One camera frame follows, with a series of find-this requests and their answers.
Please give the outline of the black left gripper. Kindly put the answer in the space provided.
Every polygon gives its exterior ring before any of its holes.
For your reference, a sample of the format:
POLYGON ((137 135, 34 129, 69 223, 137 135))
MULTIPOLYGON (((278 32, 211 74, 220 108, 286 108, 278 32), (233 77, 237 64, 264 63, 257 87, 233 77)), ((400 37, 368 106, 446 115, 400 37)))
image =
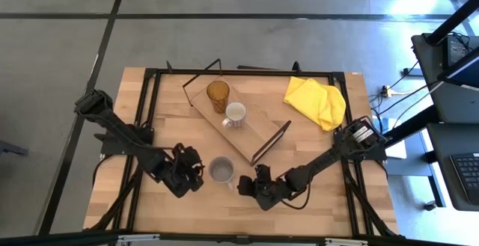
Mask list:
POLYGON ((198 168, 204 168, 198 151, 178 143, 173 147, 172 153, 174 160, 169 162, 169 170, 162 178, 163 183, 178 198, 188 191, 198 191, 204 184, 203 173, 198 173, 198 168))

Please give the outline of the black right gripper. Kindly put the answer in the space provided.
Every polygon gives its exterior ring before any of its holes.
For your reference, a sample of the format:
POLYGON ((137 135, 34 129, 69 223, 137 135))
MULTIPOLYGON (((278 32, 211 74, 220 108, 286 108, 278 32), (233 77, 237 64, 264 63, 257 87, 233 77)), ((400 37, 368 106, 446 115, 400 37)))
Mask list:
POLYGON ((269 166, 258 164, 255 172, 257 179, 254 182, 249 176, 240 176, 237 190, 239 195, 254 197, 263 211, 270 210, 292 195, 293 189, 284 180, 271 180, 269 166))

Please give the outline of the pale grey embossed mug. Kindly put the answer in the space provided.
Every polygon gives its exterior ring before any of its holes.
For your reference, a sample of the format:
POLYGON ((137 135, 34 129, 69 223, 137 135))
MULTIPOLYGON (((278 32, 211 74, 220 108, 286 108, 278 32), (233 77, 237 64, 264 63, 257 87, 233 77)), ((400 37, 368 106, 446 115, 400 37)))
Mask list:
POLYGON ((213 159, 208 166, 208 174, 214 182, 227 185, 230 190, 234 189, 234 163, 229 158, 220 156, 213 159))

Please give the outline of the white mug red lattice pattern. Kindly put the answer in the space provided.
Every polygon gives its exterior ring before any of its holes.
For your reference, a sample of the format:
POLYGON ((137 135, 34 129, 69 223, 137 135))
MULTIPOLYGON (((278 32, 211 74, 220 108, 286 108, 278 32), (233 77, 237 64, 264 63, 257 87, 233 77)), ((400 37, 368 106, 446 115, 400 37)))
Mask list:
POLYGON ((232 102, 225 109, 225 119, 222 126, 225 128, 239 128, 243 125, 247 109, 241 102, 232 102))

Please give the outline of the amber ribbed glass cup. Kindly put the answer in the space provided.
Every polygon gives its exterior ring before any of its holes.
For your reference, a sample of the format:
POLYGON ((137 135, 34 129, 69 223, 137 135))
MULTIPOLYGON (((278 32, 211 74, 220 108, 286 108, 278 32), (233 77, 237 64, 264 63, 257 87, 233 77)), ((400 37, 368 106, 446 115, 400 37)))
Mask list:
POLYGON ((207 96, 213 105, 214 112, 222 114, 228 105, 230 88, 223 81, 214 81, 207 86, 207 96))

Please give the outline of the yellow cloth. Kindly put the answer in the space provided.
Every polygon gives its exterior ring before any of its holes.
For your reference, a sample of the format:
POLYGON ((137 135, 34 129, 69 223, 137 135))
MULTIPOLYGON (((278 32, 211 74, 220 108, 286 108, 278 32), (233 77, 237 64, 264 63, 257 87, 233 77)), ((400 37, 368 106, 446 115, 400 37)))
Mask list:
POLYGON ((346 112, 341 92, 335 86, 321 84, 315 79, 291 77, 283 102, 326 132, 339 127, 346 112))

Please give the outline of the grey lower desk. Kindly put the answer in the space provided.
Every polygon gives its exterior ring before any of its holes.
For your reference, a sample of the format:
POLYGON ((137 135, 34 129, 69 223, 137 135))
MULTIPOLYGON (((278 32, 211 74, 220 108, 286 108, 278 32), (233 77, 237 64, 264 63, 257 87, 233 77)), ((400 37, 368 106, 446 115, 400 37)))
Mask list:
POLYGON ((429 123, 427 132, 453 207, 460 211, 479 212, 479 206, 466 199, 450 160, 450 156, 456 154, 479 153, 479 125, 429 123))

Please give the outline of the grey side desk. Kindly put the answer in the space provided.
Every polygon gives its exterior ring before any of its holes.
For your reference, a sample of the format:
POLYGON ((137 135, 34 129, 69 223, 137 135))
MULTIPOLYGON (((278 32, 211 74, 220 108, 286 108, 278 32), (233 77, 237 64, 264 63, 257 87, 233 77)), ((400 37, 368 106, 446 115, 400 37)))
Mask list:
MULTIPOLYGON (((411 37, 412 49, 423 76, 432 90, 439 84, 437 76, 442 72, 442 48, 431 46, 423 36, 411 37)), ((444 82, 431 94, 439 119, 444 123, 479 123, 479 91, 444 82)))

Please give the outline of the black keyboard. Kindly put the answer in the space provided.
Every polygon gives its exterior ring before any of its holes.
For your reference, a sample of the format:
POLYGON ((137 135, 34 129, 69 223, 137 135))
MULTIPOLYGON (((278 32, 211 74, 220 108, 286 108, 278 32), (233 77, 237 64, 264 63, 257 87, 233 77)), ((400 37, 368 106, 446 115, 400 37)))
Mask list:
POLYGON ((479 153, 463 153, 450 156, 466 199, 479 206, 479 153))

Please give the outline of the dark monitor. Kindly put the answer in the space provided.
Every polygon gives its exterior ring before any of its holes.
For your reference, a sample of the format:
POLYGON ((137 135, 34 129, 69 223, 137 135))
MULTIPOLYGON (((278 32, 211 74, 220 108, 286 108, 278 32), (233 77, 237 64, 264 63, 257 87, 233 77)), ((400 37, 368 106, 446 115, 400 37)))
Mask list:
POLYGON ((479 47, 438 75, 441 82, 479 91, 479 47))

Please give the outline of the black slanted support beam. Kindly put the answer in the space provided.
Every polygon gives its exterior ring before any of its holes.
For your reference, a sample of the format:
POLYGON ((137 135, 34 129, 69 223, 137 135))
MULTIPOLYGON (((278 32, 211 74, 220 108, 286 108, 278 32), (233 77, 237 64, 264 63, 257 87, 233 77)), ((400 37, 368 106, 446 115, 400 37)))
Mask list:
POLYGON ((430 45, 438 44, 478 8, 479 0, 468 0, 462 7, 446 19, 432 34, 429 34, 425 38, 426 42, 430 45))

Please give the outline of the wooden shelf black metal frame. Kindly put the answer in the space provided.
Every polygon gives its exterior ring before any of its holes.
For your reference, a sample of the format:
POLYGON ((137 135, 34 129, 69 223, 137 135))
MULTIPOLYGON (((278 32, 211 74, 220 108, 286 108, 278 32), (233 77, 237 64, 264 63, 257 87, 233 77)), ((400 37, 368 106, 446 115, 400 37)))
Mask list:
POLYGON ((232 102, 241 102, 247 109, 247 115, 243 125, 239 128, 225 128, 222 126, 222 121, 225 119, 225 112, 222 114, 214 112, 213 105, 207 96, 206 87, 197 93, 186 92, 186 98, 188 99, 189 104, 195 108, 233 147, 235 147, 251 166, 253 166, 283 136, 291 122, 288 120, 283 126, 277 126, 258 108, 255 108, 249 103, 246 98, 241 97, 239 89, 234 87, 234 77, 245 78, 258 76, 260 75, 259 71, 223 70, 221 68, 214 70, 212 67, 215 65, 220 67, 222 63, 217 59, 202 70, 190 70, 189 73, 191 73, 193 77, 183 85, 183 89, 186 89, 188 85, 193 83, 193 81, 200 76, 212 77, 212 80, 207 82, 208 85, 211 82, 218 80, 227 83, 230 88, 228 105, 232 102))

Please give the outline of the black metal table frame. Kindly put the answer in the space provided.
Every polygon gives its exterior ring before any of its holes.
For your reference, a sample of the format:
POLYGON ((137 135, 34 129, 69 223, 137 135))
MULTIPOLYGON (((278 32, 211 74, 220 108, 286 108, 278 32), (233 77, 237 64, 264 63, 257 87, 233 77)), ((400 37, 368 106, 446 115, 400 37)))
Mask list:
MULTIPOLYGON (((115 113, 134 121, 138 102, 154 107, 154 143, 178 142, 194 147, 204 163, 229 157, 237 175, 252 176, 248 159, 222 137, 192 106, 193 96, 211 80, 228 80, 235 94, 274 124, 287 124, 284 137, 263 157, 273 175, 315 159, 332 145, 332 134, 283 102, 290 80, 286 70, 160 70, 150 81, 144 69, 127 67, 114 96, 115 113)), ((263 211, 250 197, 206 177, 202 188, 182 198, 144 177, 134 213, 133 231, 162 239, 250 244, 253 242, 319 243, 327 238, 351 239, 349 207, 340 164, 321 172, 311 193, 289 206, 263 211)))

